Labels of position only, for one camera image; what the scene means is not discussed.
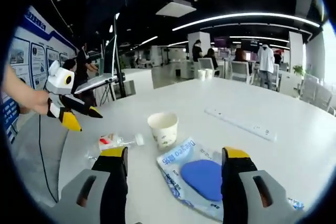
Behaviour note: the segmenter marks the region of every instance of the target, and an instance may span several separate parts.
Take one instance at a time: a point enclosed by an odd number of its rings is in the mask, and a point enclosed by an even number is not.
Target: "paper cup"
[[[152,114],[147,122],[159,149],[176,142],[178,117],[174,113]]]
[[[205,74],[206,74],[205,70],[200,69],[197,72],[198,72],[198,80],[204,81],[205,80]]]
[[[205,69],[205,78],[206,79],[212,79],[213,72],[214,71],[210,68]]]

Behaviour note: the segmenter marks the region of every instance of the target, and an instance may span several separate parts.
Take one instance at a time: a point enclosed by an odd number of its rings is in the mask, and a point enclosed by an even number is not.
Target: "display board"
[[[31,6],[17,28],[8,50],[8,63],[27,85],[42,90],[48,68],[54,60],[61,64],[75,57],[77,48],[55,31]],[[3,115],[8,139],[12,142],[12,128],[19,116],[18,104],[2,92]]]

